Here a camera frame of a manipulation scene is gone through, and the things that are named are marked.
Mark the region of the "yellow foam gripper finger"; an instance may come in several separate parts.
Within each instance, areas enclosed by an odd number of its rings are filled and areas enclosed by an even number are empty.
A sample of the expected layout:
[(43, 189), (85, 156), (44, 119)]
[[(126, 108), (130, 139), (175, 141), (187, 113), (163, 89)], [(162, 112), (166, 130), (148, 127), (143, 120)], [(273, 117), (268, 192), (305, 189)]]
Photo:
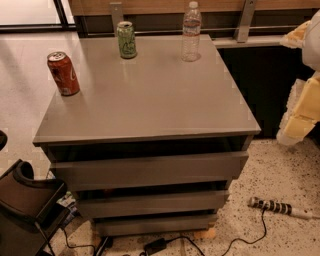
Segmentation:
[(280, 44), (291, 49), (302, 48), (304, 36), (310, 23), (311, 21), (306, 21), (284, 35), (280, 40)]
[(277, 141), (286, 146), (301, 142), (320, 121), (320, 79), (297, 79), (291, 87), (277, 132)]

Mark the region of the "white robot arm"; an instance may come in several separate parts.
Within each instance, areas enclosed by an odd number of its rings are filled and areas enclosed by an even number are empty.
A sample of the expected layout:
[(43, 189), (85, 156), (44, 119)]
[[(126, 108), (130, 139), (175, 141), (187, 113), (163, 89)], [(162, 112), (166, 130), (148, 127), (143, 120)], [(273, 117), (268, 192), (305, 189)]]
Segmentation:
[(320, 10), (307, 22), (283, 36), (280, 44), (302, 50), (302, 62), (315, 73), (291, 87), (276, 135), (286, 146), (301, 142), (320, 121)]

